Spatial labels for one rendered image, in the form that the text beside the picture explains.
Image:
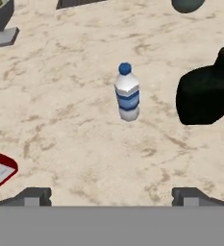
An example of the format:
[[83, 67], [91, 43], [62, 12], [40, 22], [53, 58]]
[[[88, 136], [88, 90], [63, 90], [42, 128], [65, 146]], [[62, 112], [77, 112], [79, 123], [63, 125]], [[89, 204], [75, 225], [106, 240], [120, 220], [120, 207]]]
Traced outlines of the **black glass bottle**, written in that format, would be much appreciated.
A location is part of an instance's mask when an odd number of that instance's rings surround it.
[[224, 46], [213, 65], [193, 69], [181, 77], [176, 110], [184, 125], [210, 125], [224, 116]]

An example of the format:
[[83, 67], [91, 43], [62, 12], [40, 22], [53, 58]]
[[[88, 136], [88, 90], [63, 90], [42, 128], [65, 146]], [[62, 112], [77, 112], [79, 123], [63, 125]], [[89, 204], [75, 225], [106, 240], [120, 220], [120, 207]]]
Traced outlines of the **dark grey-green round object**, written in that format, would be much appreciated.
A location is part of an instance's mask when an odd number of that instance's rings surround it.
[[190, 13], [197, 11], [206, 0], [171, 0], [173, 9], [179, 13]]

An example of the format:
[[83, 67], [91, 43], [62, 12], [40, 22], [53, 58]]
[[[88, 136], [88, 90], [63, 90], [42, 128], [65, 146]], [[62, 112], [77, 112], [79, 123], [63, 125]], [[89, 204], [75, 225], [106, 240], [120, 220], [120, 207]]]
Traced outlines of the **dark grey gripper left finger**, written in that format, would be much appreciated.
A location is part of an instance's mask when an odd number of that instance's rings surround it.
[[5, 207], [51, 207], [52, 190], [50, 187], [27, 187], [14, 197], [0, 201]]

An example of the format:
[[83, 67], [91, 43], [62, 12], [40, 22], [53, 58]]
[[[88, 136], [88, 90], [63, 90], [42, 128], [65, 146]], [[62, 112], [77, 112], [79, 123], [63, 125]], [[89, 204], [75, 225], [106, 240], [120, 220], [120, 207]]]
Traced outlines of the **dark grey flat board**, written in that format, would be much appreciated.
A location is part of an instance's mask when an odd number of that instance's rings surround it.
[[66, 9], [66, 8], [83, 6], [92, 3], [104, 2], [104, 1], [107, 0], [58, 0], [56, 9], [57, 10]]

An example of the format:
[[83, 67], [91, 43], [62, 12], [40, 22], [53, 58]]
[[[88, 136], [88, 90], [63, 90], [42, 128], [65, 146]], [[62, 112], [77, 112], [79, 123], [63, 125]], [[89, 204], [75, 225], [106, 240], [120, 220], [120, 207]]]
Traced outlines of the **white plastic bottle blue cap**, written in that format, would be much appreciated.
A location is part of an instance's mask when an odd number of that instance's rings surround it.
[[139, 82], [128, 62], [118, 66], [114, 90], [120, 118], [127, 122], [135, 121], [139, 116]]

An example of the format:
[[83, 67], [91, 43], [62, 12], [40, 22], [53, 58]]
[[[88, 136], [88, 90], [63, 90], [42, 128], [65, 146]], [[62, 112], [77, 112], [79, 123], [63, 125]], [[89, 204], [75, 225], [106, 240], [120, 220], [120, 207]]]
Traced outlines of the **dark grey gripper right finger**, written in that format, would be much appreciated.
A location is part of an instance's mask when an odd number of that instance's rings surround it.
[[171, 195], [174, 207], [224, 206], [224, 201], [209, 197], [197, 187], [173, 187]]

